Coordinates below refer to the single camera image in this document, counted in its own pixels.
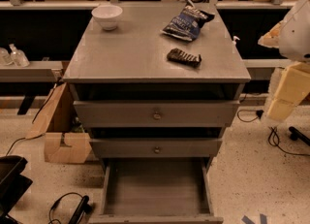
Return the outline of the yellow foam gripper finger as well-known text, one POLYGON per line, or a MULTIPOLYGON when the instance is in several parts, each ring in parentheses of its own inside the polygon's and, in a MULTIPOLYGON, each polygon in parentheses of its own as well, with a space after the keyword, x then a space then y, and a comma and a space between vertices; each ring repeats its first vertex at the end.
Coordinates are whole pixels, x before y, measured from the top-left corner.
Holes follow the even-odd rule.
POLYGON ((266 117, 284 121, 310 93, 310 65, 296 62, 285 69, 276 68, 268 93, 266 117))
POLYGON ((282 24, 282 21, 275 24, 268 32, 258 39, 258 44, 265 48, 279 48, 282 24))

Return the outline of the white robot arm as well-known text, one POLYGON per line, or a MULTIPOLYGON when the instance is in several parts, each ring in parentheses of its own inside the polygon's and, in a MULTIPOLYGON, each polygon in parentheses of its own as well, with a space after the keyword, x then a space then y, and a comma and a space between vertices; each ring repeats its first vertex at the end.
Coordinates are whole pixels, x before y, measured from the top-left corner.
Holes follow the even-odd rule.
POLYGON ((265 116, 282 122, 310 93, 310 0, 298 0, 258 44, 278 48, 282 56, 293 61, 273 73, 265 105, 265 116))

